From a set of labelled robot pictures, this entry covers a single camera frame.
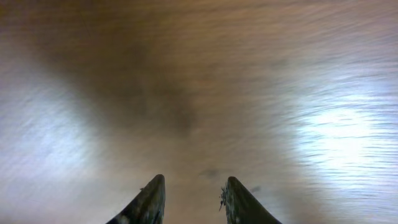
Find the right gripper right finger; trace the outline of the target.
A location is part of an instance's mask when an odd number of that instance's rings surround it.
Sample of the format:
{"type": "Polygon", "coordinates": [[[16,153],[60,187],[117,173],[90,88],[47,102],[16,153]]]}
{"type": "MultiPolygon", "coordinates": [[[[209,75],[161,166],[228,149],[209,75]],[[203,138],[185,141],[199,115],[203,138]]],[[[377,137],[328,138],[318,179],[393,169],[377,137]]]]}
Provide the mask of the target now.
{"type": "Polygon", "coordinates": [[[225,206],[227,224],[282,224],[234,176],[221,188],[220,208],[225,206]]]}

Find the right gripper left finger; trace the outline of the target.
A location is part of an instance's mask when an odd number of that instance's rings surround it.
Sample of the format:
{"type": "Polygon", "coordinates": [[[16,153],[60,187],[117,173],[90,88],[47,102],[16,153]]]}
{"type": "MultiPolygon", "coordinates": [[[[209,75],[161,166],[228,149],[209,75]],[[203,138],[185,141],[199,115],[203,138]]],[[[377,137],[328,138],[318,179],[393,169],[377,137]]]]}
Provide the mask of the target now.
{"type": "Polygon", "coordinates": [[[134,199],[106,224],[162,224],[165,177],[157,174],[134,199]]]}

